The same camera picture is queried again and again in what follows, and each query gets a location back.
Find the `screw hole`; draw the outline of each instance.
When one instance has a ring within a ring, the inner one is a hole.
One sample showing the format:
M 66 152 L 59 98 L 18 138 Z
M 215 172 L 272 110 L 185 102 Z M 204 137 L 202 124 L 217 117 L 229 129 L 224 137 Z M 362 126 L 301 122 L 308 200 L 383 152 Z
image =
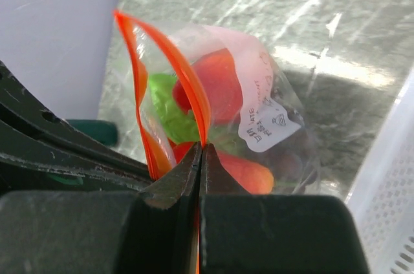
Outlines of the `screw hole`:
M 52 123 L 58 123 L 60 122 L 60 119 L 58 117 L 56 117 L 53 113 L 51 113 L 50 111 L 43 111 L 41 116 L 43 117 L 43 119 L 45 119 L 46 121 L 52 122 Z

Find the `white basket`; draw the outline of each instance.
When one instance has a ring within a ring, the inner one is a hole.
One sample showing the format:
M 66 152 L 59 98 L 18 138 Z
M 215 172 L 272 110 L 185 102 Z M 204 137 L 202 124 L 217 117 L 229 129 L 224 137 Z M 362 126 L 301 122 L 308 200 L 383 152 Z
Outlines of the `white basket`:
M 414 70 L 362 164 L 346 203 L 371 271 L 414 273 Z

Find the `concrete floor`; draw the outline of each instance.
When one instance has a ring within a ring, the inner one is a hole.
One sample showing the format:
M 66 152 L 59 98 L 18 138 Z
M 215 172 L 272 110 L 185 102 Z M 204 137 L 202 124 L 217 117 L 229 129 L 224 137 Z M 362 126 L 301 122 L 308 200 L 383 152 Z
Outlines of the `concrete floor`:
M 119 0 L 147 20 L 225 26 L 257 36 L 304 104 L 320 147 L 324 189 L 345 196 L 414 59 L 413 0 Z M 118 150 L 145 156 L 132 78 L 114 30 L 100 118 Z

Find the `plastic bag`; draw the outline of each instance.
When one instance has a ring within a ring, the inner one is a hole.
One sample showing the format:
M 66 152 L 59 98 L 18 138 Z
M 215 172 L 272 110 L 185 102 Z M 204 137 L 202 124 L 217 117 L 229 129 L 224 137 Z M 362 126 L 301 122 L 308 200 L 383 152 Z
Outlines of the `plastic bag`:
M 317 192 L 319 160 L 303 108 L 255 37 L 204 25 L 155 28 L 121 12 L 115 18 L 131 57 L 152 178 L 201 141 L 215 145 L 223 167 L 251 193 Z

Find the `orange plastic seal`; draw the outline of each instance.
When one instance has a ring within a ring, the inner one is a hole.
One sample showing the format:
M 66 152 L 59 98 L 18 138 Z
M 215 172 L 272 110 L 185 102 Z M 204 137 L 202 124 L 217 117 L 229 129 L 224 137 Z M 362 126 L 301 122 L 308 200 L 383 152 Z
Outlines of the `orange plastic seal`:
M 202 87 L 199 78 L 194 73 L 191 65 L 167 36 L 155 27 L 118 10 L 114 11 L 114 17 L 118 23 L 121 35 L 124 38 L 131 57 L 135 87 L 136 118 L 142 135 L 142 143 L 144 144 L 146 153 L 149 175 L 152 179 L 157 180 L 166 174 L 172 166 L 161 146 L 142 126 L 139 106 L 147 89 L 148 71 L 136 53 L 138 45 L 136 43 L 134 27 L 141 28 L 157 44 L 173 67 L 173 70 L 177 74 L 188 97 L 191 108 L 193 109 L 200 134 L 201 145 L 203 147 L 207 142 L 208 129 L 210 128 L 212 120 L 210 104 L 204 88 Z

